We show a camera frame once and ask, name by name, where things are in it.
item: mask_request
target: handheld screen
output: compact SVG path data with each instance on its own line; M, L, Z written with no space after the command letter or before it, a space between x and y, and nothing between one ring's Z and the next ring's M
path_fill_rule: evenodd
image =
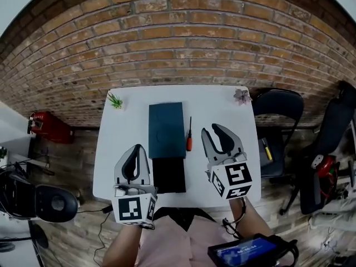
M257 238L237 246L217 250L216 254L226 265L238 267L275 248L275 244L263 238Z

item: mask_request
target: yellow pen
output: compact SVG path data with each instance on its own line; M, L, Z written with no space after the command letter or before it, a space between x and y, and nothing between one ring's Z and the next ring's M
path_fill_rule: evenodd
M265 148L265 151L266 151L268 160L272 160L272 154L271 154L271 152L269 151L268 146L266 145L266 143L265 143L265 141L264 141L263 139L262 139L262 142L263 142L263 146L264 146L264 148Z

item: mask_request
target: red fuel can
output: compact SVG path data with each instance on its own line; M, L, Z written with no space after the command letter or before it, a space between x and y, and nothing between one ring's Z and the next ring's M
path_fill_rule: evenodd
M50 112L32 113L29 117L29 128L47 140L59 144L73 143L74 131Z

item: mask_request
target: electronic device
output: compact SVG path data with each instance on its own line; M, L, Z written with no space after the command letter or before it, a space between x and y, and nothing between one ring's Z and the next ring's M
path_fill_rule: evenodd
M256 234L252 238L211 246L207 254L217 267L272 267L279 266L279 260L289 251L294 255L291 266L295 266L299 256L296 240L287 242L276 235Z
M186 192L183 157L154 158L152 169L158 194Z

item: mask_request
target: black chair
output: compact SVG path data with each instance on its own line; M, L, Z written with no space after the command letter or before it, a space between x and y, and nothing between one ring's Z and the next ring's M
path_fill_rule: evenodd
M77 198L67 190L47 185L34 186L16 170L4 172L0 177L0 211L15 219L39 218L63 223L73 219L77 210Z
M329 102L315 141L302 149L292 162L296 176L295 188L286 208L280 210L281 215L289 210L299 191L300 209L303 214L311 214L324 206L320 198L318 174L310 166L317 155L328 155L336 150L356 108L356 89L344 81L340 83L339 88L339 98Z
M264 89L254 100L253 110L255 116L276 114L294 120L294 125L287 133L285 141L283 141L280 127L257 127L262 178L279 177L284 174L284 149L303 114L303 109L304 101L301 95L289 90ZM271 161L267 158L262 139L271 152Z

